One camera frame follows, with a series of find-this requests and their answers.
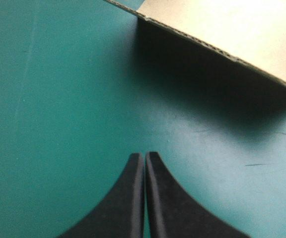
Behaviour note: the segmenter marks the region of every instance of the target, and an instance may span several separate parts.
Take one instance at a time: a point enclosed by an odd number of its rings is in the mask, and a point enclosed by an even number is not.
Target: cardboard box
[[[284,0],[145,0],[137,10],[106,1],[286,87]]]

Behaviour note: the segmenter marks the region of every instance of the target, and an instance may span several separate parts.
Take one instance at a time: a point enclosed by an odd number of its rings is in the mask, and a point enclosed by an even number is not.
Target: black rubber pad
[[[146,197],[152,238],[248,238],[226,224],[178,184],[156,152],[146,155]]]
[[[144,160],[132,154],[104,199],[60,238],[141,238],[144,223]]]

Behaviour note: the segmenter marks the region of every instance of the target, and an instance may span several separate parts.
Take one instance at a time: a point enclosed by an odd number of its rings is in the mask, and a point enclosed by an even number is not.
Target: teal background
[[[167,90],[181,76],[135,67],[136,28],[102,0],[0,1],[0,238],[57,236],[151,150],[220,218],[286,237],[286,110]]]

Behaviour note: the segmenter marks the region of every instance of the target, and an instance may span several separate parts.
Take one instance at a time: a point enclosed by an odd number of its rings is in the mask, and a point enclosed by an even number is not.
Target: black curved object
[[[132,154],[104,199],[59,238],[141,238],[143,216],[144,160]]]
[[[157,152],[146,155],[146,197],[152,238],[248,238],[198,204]]]

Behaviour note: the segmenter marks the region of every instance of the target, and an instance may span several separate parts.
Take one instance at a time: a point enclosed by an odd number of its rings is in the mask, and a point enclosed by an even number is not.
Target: cardboard edge
[[[117,2],[115,0],[104,0],[104,1],[114,5],[116,7],[118,7],[120,9],[124,10],[124,11],[127,11],[128,13],[130,13],[132,15],[135,15],[135,16],[143,19],[146,22],[150,22],[150,23],[152,23],[152,24],[154,24],[154,25],[156,25],[158,27],[161,27],[161,28],[165,29],[166,31],[169,31],[169,32],[171,32],[171,33],[173,33],[175,35],[178,35],[178,36],[180,36],[180,37],[182,37],[184,39],[187,39],[187,40],[189,40],[189,41],[191,41],[191,42],[193,42],[195,44],[198,44],[198,45],[200,45],[202,47],[205,47],[205,48],[207,48],[207,49],[209,49],[211,51],[214,51],[215,53],[220,54],[220,55],[228,58],[229,60],[231,60],[231,61],[233,61],[235,63],[239,63],[241,65],[244,65],[245,67],[248,67],[251,70],[253,70],[255,72],[258,72],[258,73],[262,74],[263,76],[269,78],[270,80],[272,80],[272,81],[274,81],[274,82],[276,82],[276,83],[286,87],[286,82],[283,81],[282,79],[280,79],[280,78],[278,78],[278,77],[276,77],[276,76],[274,76],[274,75],[272,75],[272,74],[270,74],[270,73],[268,73],[268,72],[266,72],[266,71],[264,71],[264,70],[262,70],[262,69],[260,69],[260,68],[258,68],[256,66],[248,63],[247,61],[245,61],[243,59],[240,59],[238,57],[232,56],[228,52],[223,51],[223,50],[219,49],[218,47],[215,47],[215,46],[213,46],[213,45],[211,45],[211,44],[209,44],[209,43],[207,43],[205,41],[202,41],[202,40],[200,40],[200,39],[198,39],[198,38],[196,38],[194,36],[191,36],[191,35],[183,32],[183,31],[177,30],[177,29],[175,29],[175,28],[173,28],[173,27],[171,27],[169,25],[166,25],[166,24],[164,24],[162,22],[159,22],[159,21],[157,21],[157,20],[155,20],[155,19],[153,19],[151,17],[148,17],[148,16],[146,16],[146,15],[144,15],[142,13],[139,13],[137,10],[129,8],[129,7],[123,5],[123,4],[121,4],[121,3],[119,3],[119,2]]]

